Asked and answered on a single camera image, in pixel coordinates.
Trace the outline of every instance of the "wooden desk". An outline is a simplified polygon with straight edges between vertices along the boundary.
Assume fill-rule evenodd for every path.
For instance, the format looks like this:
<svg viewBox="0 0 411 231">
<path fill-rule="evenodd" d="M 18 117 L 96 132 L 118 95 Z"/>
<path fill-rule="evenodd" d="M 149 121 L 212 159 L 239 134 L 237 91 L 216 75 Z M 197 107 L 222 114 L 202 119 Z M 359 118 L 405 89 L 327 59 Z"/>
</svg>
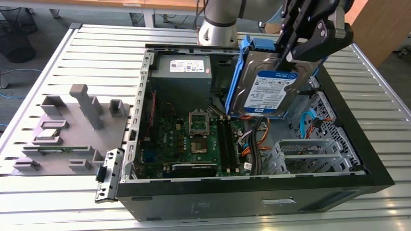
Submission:
<svg viewBox="0 0 411 231">
<path fill-rule="evenodd" d="M 196 0 L 0 0 L 0 6 L 108 11 L 144 14 L 145 27 L 153 27 L 154 14 L 196 14 Z"/>
</svg>

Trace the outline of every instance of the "label sticker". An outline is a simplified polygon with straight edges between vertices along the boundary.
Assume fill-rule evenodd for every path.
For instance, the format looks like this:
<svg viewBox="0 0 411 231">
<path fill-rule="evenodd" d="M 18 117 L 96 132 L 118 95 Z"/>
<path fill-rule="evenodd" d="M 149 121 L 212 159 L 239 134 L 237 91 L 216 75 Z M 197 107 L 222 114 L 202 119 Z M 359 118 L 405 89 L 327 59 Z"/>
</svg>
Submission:
<svg viewBox="0 0 411 231">
<path fill-rule="evenodd" d="M 260 71 L 245 100 L 245 110 L 248 112 L 273 111 L 287 95 L 284 88 L 295 82 L 296 77 L 296 73 Z"/>
<path fill-rule="evenodd" d="M 204 72 L 202 60 L 170 60 L 169 72 Z"/>
<path fill-rule="evenodd" d="M 292 199 L 263 200 L 264 205 L 296 203 Z"/>
<path fill-rule="evenodd" d="M 136 7 L 141 7 L 141 4 L 122 3 L 122 6 L 136 6 Z"/>
<path fill-rule="evenodd" d="M 251 167 L 252 167 L 252 164 L 249 164 L 249 163 L 244 163 L 244 169 L 247 169 L 247 170 L 251 170 Z"/>
</svg>

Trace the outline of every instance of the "ram slot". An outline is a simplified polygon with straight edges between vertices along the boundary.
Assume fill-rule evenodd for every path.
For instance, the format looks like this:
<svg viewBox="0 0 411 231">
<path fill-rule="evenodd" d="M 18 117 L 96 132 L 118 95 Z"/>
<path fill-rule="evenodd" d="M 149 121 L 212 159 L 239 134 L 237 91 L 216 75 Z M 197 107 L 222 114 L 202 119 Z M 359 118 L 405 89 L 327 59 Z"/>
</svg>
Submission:
<svg viewBox="0 0 411 231">
<path fill-rule="evenodd" d="M 217 139 L 218 139 L 218 149 L 220 149 L 220 159 L 221 159 L 221 171 L 229 168 L 229 159 L 226 155 L 225 147 L 225 135 L 224 135 L 224 121 L 217 122 Z"/>
<path fill-rule="evenodd" d="M 233 146 L 233 134 L 230 129 L 229 120 L 224 121 L 224 140 L 225 140 L 225 153 L 228 158 L 228 168 L 230 170 L 235 170 L 237 167 L 237 157 L 236 157 L 236 151 Z"/>
</svg>

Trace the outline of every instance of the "wire mesh trash can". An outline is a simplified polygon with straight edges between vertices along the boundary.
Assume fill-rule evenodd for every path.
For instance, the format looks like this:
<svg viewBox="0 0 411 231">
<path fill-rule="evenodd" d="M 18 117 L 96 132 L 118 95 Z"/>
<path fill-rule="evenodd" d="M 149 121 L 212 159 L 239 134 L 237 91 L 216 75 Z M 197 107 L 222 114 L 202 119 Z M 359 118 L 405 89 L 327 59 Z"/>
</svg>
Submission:
<svg viewBox="0 0 411 231">
<path fill-rule="evenodd" d="M 36 55 L 20 27 L 6 20 L 0 20 L 0 53 L 12 63 L 24 63 Z"/>
<path fill-rule="evenodd" d="M 37 25 L 32 17 L 33 10 L 30 8 L 0 7 L 0 13 L 12 25 L 21 28 L 24 34 L 28 35 L 37 30 Z"/>
</svg>

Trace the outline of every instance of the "red wire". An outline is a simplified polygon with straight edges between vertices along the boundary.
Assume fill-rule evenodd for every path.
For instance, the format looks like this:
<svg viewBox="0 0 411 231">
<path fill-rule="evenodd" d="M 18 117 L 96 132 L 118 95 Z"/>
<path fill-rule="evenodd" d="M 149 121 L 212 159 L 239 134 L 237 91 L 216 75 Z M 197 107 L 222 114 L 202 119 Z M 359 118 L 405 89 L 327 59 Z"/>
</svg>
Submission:
<svg viewBox="0 0 411 231">
<path fill-rule="evenodd" d="M 148 120 L 148 128 L 146 128 L 146 132 L 145 132 L 145 136 L 148 136 L 148 132 L 149 132 L 149 128 L 152 126 L 152 122 L 153 122 L 153 117 L 154 117 L 154 93 L 152 92 L 152 96 L 153 96 L 153 107 L 152 107 L 152 112 L 149 113 L 149 120 Z"/>
</svg>

